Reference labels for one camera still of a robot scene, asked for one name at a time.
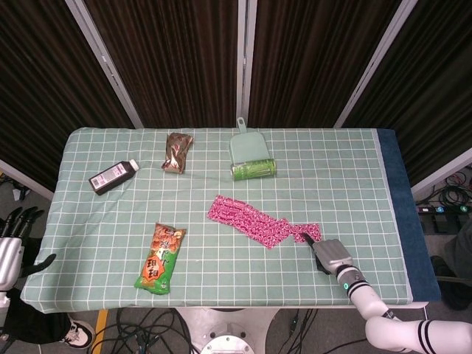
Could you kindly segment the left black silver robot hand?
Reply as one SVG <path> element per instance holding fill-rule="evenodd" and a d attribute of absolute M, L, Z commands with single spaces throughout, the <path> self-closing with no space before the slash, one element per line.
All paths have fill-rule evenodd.
<path fill-rule="evenodd" d="M 56 258 L 50 254 L 40 263 L 25 264 L 24 252 L 30 242 L 32 225 L 44 214 L 36 206 L 14 209 L 5 219 L 1 219 L 1 292 L 7 293 L 18 278 L 25 278 L 48 268 Z"/>

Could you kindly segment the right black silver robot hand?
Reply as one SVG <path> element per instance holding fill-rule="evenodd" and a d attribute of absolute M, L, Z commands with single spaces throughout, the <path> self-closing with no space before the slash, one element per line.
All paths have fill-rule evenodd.
<path fill-rule="evenodd" d="M 353 266 L 353 258 L 338 239 L 314 241 L 306 233 L 302 233 L 303 238 L 313 249 L 316 267 L 326 275 L 335 275 L 346 268 Z"/>

